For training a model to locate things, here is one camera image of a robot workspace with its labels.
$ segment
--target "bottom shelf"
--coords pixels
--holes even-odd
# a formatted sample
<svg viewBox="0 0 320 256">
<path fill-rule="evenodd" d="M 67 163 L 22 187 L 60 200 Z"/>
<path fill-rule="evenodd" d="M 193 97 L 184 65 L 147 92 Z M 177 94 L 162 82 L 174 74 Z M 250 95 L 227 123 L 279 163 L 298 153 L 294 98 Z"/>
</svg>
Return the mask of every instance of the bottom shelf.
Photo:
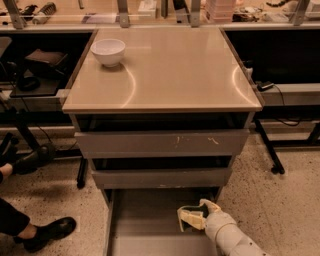
<svg viewBox="0 0 320 256">
<path fill-rule="evenodd" d="M 108 256 L 216 256 L 204 231 L 180 231 L 177 210 L 210 199 L 212 189 L 113 191 Z"/>
</svg>

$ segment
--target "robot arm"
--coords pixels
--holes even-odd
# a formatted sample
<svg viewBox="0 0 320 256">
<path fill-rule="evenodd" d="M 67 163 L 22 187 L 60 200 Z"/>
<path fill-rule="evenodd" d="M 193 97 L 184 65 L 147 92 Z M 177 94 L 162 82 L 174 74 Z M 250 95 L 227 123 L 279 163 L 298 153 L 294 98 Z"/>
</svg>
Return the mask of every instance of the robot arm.
<svg viewBox="0 0 320 256">
<path fill-rule="evenodd" d="M 270 256 L 237 226 L 236 221 L 213 202 L 201 199 L 200 206 L 178 210 L 181 231 L 187 226 L 204 229 L 209 239 L 227 256 Z"/>
</svg>

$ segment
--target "white bowl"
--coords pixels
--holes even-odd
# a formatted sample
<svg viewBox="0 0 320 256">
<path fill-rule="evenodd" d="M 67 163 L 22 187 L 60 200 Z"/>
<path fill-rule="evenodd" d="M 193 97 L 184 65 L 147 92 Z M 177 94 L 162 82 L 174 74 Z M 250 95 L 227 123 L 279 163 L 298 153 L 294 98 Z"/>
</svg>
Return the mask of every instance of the white bowl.
<svg viewBox="0 0 320 256">
<path fill-rule="evenodd" d="M 124 56 L 126 45 L 118 39 L 102 39 L 94 42 L 90 50 L 96 59 L 106 67 L 119 64 Z"/>
</svg>

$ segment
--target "tile floor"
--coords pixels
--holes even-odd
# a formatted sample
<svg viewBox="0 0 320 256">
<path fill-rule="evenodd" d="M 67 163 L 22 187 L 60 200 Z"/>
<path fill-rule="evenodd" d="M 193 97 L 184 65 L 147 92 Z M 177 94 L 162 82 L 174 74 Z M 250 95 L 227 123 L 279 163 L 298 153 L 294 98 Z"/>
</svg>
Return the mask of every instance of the tile floor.
<svg viewBox="0 0 320 256">
<path fill-rule="evenodd" d="M 67 138 L 53 141 L 73 143 Z M 319 255 L 319 151 L 281 151 L 278 155 L 286 169 L 284 175 L 270 172 L 273 163 L 260 136 L 252 130 L 218 204 L 271 255 Z M 108 210 L 90 171 L 85 187 L 77 188 L 79 164 L 79 159 L 55 160 L 36 173 L 12 176 L 0 186 L 1 197 L 28 214 L 36 225 L 63 216 L 73 216 L 78 222 L 70 237 L 34 255 L 103 255 Z M 0 234 L 0 255 L 29 254 Z"/>
</svg>

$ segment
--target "drawer front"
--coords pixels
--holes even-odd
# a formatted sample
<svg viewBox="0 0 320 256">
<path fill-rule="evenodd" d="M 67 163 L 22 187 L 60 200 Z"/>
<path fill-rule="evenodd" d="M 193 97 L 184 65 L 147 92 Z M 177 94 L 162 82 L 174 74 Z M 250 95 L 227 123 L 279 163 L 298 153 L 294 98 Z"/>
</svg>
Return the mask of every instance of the drawer front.
<svg viewBox="0 0 320 256">
<path fill-rule="evenodd" d="M 239 154 L 248 130 L 77 132 L 85 158 L 209 156 Z"/>
<path fill-rule="evenodd" d="M 231 168 L 92 171 L 100 189 L 220 187 L 230 175 Z"/>
</svg>

